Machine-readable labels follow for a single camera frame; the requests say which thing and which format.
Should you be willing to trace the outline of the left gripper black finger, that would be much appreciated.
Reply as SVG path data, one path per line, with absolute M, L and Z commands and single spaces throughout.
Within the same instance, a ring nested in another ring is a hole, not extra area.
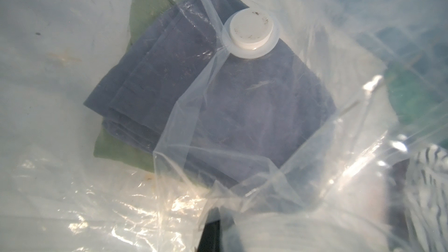
M 221 216 L 218 208 L 209 211 L 197 252 L 221 251 Z

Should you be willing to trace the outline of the navy blue garment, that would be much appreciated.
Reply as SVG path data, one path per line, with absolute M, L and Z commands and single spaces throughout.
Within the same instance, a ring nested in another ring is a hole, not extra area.
M 184 0 L 154 21 L 85 106 L 112 136 L 192 178 L 232 187 L 280 168 L 335 112 L 320 79 L 283 41 L 255 59 L 216 30 L 241 0 Z

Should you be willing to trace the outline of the black white striped garment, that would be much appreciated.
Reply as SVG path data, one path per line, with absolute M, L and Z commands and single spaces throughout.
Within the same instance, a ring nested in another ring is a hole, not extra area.
M 430 145 L 409 161 L 405 201 L 410 239 L 422 252 L 448 250 L 448 153 Z

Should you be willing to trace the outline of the clear plastic vacuum bag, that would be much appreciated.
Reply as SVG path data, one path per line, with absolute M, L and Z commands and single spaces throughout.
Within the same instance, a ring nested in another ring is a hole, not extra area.
M 3 252 L 445 252 L 448 0 L 1 0 Z

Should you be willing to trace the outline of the olive green garment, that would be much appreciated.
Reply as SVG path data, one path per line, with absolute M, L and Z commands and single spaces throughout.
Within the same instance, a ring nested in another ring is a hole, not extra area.
M 130 40 L 126 51 L 132 48 L 148 26 L 175 4 L 173 0 L 132 0 L 129 12 Z M 154 172 L 152 155 L 114 137 L 113 133 L 109 133 L 105 120 L 96 139 L 93 156 Z

